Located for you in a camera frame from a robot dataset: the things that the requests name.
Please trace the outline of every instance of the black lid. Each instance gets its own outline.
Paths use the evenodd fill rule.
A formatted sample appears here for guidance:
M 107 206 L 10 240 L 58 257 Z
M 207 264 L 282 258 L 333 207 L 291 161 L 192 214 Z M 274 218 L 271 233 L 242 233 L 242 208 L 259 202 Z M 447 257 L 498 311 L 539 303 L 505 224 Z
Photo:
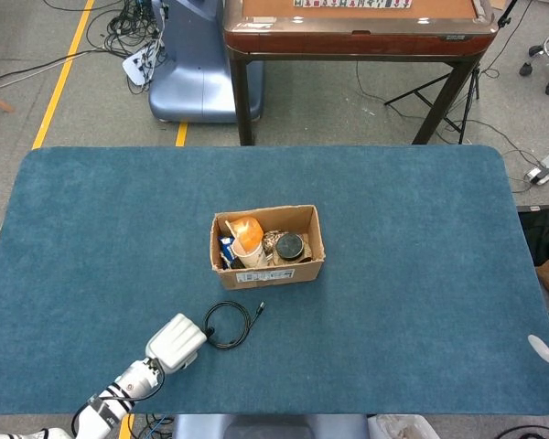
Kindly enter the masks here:
M 282 259 L 293 261 L 303 253 L 303 240 L 295 233 L 285 233 L 276 242 L 276 252 Z

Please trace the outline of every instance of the paper cup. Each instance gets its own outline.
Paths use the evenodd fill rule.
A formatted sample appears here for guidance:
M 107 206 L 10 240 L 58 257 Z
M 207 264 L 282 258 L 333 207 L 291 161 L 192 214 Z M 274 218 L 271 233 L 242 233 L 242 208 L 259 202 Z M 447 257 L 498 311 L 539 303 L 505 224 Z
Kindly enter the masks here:
M 251 252 L 244 250 L 242 245 L 238 240 L 234 240 L 231 245 L 231 250 L 233 253 L 240 258 L 244 267 L 246 268 L 256 268 L 256 267 L 265 267 L 268 265 L 266 260 L 266 253 L 264 252 L 263 244 L 260 243 L 258 246 Z

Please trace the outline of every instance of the cardboard box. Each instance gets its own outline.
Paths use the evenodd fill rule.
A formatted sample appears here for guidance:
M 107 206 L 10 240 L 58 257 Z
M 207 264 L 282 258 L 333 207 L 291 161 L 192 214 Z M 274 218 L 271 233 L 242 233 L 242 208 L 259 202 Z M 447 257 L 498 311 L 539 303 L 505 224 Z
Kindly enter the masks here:
M 220 236 L 231 236 L 226 226 L 226 220 L 234 221 L 246 216 L 255 217 L 265 232 L 281 230 L 306 233 L 313 252 L 313 261 L 264 268 L 223 269 L 218 239 Z M 325 258 L 318 210 L 315 206 L 280 206 L 243 212 L 217 213 L 211 223 L 211 269 L 218 274 L 224 288 L 228 290 L 312 281 L 318 277 L 319 269 Z

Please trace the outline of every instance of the blue machine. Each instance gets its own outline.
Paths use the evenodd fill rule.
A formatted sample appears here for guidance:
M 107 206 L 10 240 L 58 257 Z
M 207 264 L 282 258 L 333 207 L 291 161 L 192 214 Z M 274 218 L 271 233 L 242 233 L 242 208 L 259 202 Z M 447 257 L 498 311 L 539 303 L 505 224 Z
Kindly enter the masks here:
M 155 69 L 148 101 L 153 115 L 171 122 L 235 123 L 230 62 L 221 20 L 223 0 L 153 0 L 156 22 L 167 7 L 167 59 Z M 248 64 L 251 116 L 264 102 L 264 63 Z
M 370 439 L 364 414 L 178 414 L 180 439 Z

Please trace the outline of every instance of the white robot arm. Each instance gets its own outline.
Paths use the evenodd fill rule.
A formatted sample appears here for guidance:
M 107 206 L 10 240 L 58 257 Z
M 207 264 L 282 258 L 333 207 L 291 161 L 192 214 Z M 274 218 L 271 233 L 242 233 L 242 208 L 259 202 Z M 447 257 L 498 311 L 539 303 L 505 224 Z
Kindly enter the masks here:
M 99 395 L 92 396 L 73 416 L 69 436 L 60 428 L 35 434 L 0 434 L 0 439 L 103 439 L 139 401 L 155 395 L 165 376 L 186 368 L 207 340 L 188 318 L 177 314 L 146 344 L 146 358 L 135 361 Z
M 539 357 L 549 363 L 549 347 L 537 336 L 530 335 L 528 339 L 535 352 L 539 354 Z

